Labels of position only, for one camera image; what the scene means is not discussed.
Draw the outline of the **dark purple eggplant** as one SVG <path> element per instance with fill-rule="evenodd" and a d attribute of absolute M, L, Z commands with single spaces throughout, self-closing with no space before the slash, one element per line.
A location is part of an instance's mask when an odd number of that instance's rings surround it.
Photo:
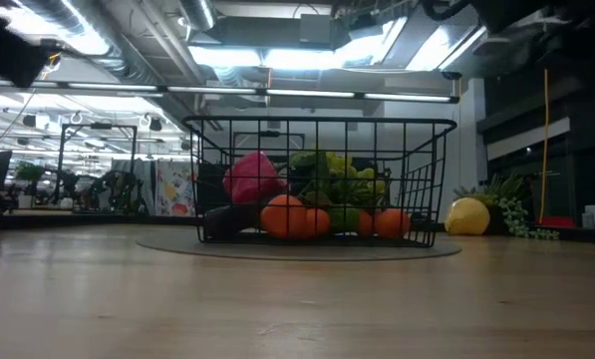
<path fill-rule="evenodd" d="M 227 241 L 239 232 L 256 227 L 260 209 L 256 205 L 233 204 L 209 210 L 203 218 L 205 241 Z"/>

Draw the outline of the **orange tangerine cluster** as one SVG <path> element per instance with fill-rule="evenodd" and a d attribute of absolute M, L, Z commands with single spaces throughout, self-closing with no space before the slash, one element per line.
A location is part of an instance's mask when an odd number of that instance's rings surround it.
<path fill-rule="evenodd" d="M 356 232 L 362 236 L 373 234 L 383 238 L 401 238 L 411 229 L 408 214 L 401 209 L 388 208 L 377 214 L 361 210 Z"/>
<path fill-rule="evenodd" d="M 330 229 L 330 216 L 321 208 L 306 207 L 296 196 L 279 194 L 260 211 L 261 227 L 281 239 L 313 239 Z"/>

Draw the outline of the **black background rig frame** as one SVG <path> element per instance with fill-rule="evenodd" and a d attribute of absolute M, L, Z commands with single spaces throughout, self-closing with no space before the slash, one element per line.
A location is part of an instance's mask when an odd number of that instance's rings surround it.
<path fill-rule="evenodd" d="M 109 121 L 61 128 L 52 200 L 75 213 L 136 211 L 138 127 Z"/>

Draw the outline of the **green apple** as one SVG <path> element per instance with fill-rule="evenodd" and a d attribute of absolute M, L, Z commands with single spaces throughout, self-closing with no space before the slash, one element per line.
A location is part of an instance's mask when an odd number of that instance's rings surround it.
<path fill-rule="evenodd" d="M 352 206 L 329 207 L 329 230 L 333 233 L 355 232 L 358 229 L 361 211 Z"/>

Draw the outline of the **red bell pepper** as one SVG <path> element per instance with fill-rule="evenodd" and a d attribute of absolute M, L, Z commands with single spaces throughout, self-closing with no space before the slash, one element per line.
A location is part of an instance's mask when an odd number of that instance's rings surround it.
<path fill-rule="evenodd" d="M 237 204 L 262 201 L 286 190 L 286 181 L 278 176 L 263 152 L 252 152 L 239 159 L 225 172 L 222 184 Z"/>

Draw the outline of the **potted succulent plant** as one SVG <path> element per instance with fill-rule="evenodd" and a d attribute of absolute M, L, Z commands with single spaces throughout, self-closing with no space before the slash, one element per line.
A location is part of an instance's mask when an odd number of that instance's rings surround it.
<path fill-rule="evenodd" d="M 532 199 L 525 178 L 512 173 L 508 177 L 496 174 L 483 186 L 456 188 L 455 200 L 473 198 L 481 202 L 489 214 L 483 235 L 510 235 L 533 239 L 557 240 L 560 232 L 538 228 L 528 218 L 526 203 Z"/>

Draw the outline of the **long LED light bar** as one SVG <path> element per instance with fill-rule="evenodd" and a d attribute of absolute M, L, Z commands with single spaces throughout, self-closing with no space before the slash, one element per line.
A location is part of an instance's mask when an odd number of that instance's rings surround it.
<path fill-rule="evenodd" d="M 75 90 L 90 92 L 127 93 L 129 96 L 159 96 L 163 94 L 194 94 L 194 95 L 229 95 L 229 96 L 262 96 L 262 97 L 303 97 L 330 98 L 342 100 L 410 102 L 410 103 L 438 103 L 456 104 L 459 96 L 426 95 L 412 93 L 366 93 L 349 91 L 325 90 L 293 90 L 267 88 L 232 88 L 206 86 L 165 86 L 165 85 L 128 85 L 114 83 L 83 83 L 61 81 L 35 81 L 30 86 L 32 90 Z"/>

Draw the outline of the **yellow lemon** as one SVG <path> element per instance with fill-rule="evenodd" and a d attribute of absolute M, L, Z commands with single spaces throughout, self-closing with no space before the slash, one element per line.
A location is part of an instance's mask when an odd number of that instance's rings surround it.
<path fill-rule="evenodd" d="M 445 229 L 450 235 L 482 235 L 490 223 L 486 205 L 478 199 L 455 200 L 448 211 Z"/>

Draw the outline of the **black wire basket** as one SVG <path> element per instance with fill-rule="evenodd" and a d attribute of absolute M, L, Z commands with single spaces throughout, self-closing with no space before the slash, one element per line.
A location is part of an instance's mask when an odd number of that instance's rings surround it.
<path fill-rule="evenodd" d="M 440 229 L 444 179 L 446 176 L 447 138 L 456 124 L 448 119 L 304 117 L 304 116 L 190 116 L 184 120 L 190 132 L 188 146 L 194 189 L 198 238 L 203 243 L 349 245 L 385 247 L 423 247 L 435 244 Z M 333 152 L 352 157 L 358 169 L 373 168 L 386 181 L 383 198 L 374 205 L 358 206 L 333 203 L 327 207 L 307 204 L 303 195 L 290 193 L 288 163 L 299 151 Z M 404 210 L 411 229 L 401 238 L 383 238 L 355 232 L 330 230 L 313 239 L 281 239 L 267 233 L 260 224 L 260 211 L 275 196 L 254 203 L 259 211 L 256 227 L 239 232 L 227 241 L 205 241 L 203 218 L 214 208 L 234 203 L 223 188 L 225 172 L 252 152 L 263 152 L 278 176 L 286 181 L 279 194 L 296 196 L 306 207 L 326 212 L 329 207 L 352 206 L 369 214 L 388 208 Z"/>

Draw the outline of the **green grapes bunch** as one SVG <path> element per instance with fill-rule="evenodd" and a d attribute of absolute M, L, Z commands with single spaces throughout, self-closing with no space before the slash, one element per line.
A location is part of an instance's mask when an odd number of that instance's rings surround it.
<path fill-rule="evenodd" d="M 373 168 L 358 170 L 350 155 L 326 153 L 329 172 L 327 196 L 332 203 L 358 206 L 377 204 L 386 192 L 386 181 L 378 178 Z"/>

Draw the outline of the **grey round mat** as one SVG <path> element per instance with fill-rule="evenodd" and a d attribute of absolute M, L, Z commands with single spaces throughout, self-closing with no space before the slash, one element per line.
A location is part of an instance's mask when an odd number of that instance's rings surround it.
<path fill-rule="evenodd" d="M 196 234 L 162 234 L 136 239 L 140 246 L 166 252 L 200 256 L 286 261 L 386 261 L 444 257 L 461 252 L 451 241 L 430 248 L 349 245 L 286 245 L 202 243 Z"/>

